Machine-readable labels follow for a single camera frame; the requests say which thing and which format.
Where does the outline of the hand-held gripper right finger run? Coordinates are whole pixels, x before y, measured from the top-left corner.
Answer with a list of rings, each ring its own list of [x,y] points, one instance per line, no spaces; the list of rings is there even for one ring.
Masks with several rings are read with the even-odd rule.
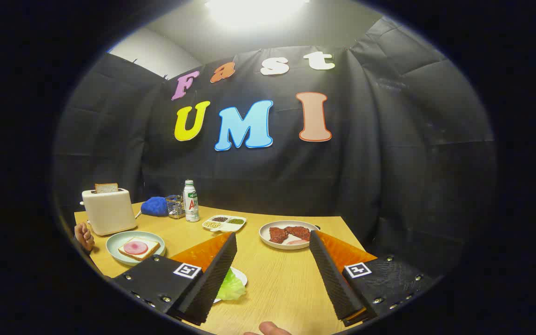
[[[435,282],[393,255],[376,257],[319,230],[310,233],[310,251],[345,327],[387,316]]]

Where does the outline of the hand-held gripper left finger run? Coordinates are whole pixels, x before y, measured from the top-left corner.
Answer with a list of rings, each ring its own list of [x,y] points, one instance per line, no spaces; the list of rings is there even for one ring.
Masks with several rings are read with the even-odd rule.
[[[236,253],[236,234],[223,233],[173,257],[151,256],[111,281],[149,308],[200,326]]]

